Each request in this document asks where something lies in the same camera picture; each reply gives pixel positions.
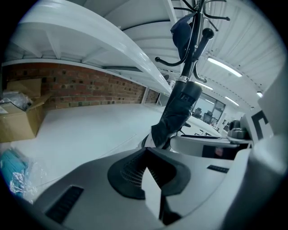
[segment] fluorescent light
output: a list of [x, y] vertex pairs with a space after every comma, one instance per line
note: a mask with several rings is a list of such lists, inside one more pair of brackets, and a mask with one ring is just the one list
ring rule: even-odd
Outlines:
[[213, 103], [213, 102], [211, 102], [211, 101], [209, 101], [209, 100], [207, 100], [207, 99], [205, 99], [205, 101], [207, 101], [207, 102], [209, 102], [209, 103], [211, 103], [211, 104], [213, 104], [213, 105], [214, 105], [214, 103]]
[[230, 68], [229, 66], [227, 66], [227, 65], [225, 65], [225, 64], [223, 64], [223, 63], [221, 63], [219, 61], [216, 61], [215, 59], [213, 59], [211, 57], [209, 57], [207, 59], [207, 61], [212, 62], [212, 63], [214, 63], [214, 64], [216, 64], [216, 65], [218, 65], [218, 66], [220, 66], [220, 67], [222, 67], [222, 68], [224, 68], [226, 70], [228, 70], [229, 72], [233, 73], [237, 77], [242, 77], [242, 74], [238, 73], [237, 71], [235, 71], [234, 69]]
[[259, 97], [263, 97], [263, 94], [262, 94], [260, 91], [257, 92], [257, 95], [258, 95]]
[[239, 104], [237, 104], [235, 101], [233, 101], [232, 99], [230, 99], [229, 97], [225, 97], [227, 100], [231, 101], [232, 103], [234, 103], [235, 105], [239, 106]]
[[207, 89], [209, 89], [209, 90], [213, 90], [213, 88], [211, 88], [211, 87], [209, 87], [209, 86], [206, 86], [206, 85], [204, 85], [204, 84], [202, 84], [202, 83], [200, 83], [200, 82], [195, 81], [195, 83], [198, 84], [198, 85], [201, 85], [201, 86], [203, 86], [203, 87], [205, 87], [205, 88], [207, 88]]

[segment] black office chair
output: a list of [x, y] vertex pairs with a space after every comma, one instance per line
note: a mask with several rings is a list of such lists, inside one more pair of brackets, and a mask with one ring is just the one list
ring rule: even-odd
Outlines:
[[207, 124], [211, 124], [212, 121], [212, 112], [207, 111], [207, 113], [204, 113], [203, 121]]
[[200, 115], [201, 113], [202, 113], [201, 108], [197, 108], [195, 112], [192, 114], [192, 116], [196, 118], [201, 118], [201, 115]]

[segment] brick wall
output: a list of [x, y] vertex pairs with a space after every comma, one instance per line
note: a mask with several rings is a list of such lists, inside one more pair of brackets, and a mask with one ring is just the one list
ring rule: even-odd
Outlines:
[[[64, 64], [25, 63], [3, 67], [6, 81], [42, 78], [41, 93], [52, 93], [47, 109], [107, 104], [139, 104], [145, 87], [104, 72]], [[147, 103], [156, 103], [150, 90]]]

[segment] plastic bag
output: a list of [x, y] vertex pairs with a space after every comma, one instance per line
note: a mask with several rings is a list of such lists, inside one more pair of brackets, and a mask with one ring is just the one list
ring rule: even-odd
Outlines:
[[37, 186], [47, 176], [42, 166], [12, 149], [7, 149], [0, 157], [0, 168], [10, 191], [33, 203], [38, 195]]
[[32, 104], [32, 100], [27, 95], [18, 91], [3, 92], [3, 99], [0, 103], [5, 102], [11, 102], [23, 111], [26, 111], [26, 109]]

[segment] open cardboard box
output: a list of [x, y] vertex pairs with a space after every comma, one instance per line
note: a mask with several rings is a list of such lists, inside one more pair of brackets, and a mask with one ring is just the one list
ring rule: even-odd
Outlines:
[[42, 105], [50, 94], [41, 96], [41, 79], [8, 82], [7, 90], [22, 92], [33, 103], [26, 111], [11, 102], [0, 104], [0, 143], [35, 138], [44, 118]]

